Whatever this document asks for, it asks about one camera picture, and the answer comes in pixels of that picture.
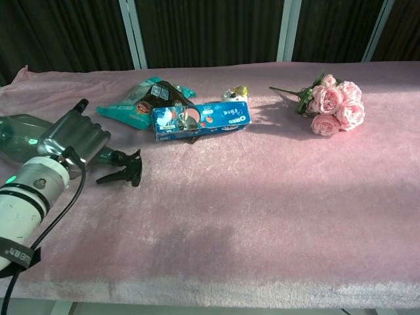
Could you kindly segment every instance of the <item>oreo box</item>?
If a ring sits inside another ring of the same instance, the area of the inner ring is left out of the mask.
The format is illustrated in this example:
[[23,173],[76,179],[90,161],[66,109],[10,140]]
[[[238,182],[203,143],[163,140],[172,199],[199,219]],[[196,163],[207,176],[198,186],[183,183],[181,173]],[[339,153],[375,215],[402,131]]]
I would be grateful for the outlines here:
[[243,129],[251,123],[247,102],[154,108],[156,140],[197,137]]

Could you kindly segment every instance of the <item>floor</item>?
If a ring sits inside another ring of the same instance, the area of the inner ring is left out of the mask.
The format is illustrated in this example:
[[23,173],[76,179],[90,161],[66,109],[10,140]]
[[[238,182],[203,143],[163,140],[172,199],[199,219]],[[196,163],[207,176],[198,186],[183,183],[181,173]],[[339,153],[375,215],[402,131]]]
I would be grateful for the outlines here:
[[[346,310],[351,315],[420,315],[418,310]],[[268,310],[242,308],[202,308],[145,306],[100,303],[71,303],[14,299],[8,315],[345,315],[339,309]]]

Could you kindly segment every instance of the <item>artificial flower bouquet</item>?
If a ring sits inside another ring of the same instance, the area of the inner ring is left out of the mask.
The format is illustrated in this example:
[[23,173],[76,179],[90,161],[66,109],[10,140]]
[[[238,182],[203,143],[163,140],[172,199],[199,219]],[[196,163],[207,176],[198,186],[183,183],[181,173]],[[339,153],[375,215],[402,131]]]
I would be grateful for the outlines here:
[[320,75],[310,87],[293,92],[270,87],[298,96],[297,113],[314,117],[312,130],[320,136],[332,136],[349,131],[363,123],[362,92],[353,82],[335,79],[333,75]]

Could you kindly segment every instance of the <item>table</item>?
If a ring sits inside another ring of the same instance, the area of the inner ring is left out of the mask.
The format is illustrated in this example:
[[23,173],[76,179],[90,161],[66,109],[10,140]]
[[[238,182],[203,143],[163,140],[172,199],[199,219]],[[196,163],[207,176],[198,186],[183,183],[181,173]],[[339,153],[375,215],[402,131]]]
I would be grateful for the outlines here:
[[[320,73],[363,91],[365,123],[331,138],[295,114]],[[0,114],[56,121],[81,98],[111,132],[142,149],[140,188],[101,186],[94,168],[79,201],[43,242],[43,260],[14,297],[255,308],[420,307],[420,62],[266,63],[128,72],[32,73],[0,91]],[[196,104],[247,85],[243,131],[156,142],[95,113],[159,75],[196,90]],[[0,165],[0,179],[16,171]],[[38,232],[66,205],[62,195]],[[8,280],[0,281],[4,295]]]

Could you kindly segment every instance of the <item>black curtain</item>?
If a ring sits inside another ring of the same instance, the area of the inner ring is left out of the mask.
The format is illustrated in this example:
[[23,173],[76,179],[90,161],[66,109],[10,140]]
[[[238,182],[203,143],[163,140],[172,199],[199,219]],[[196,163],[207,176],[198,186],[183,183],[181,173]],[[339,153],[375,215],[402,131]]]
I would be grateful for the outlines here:
[[17,71],[133,69],[118,0],[0,0],[0,85]]
[[302,0],[293,61],[362,60],[383,0]]
[[420,60],[420,1],[395,0],[372,61]]
[[283,1],[136,0],[149,68],[276,60]]

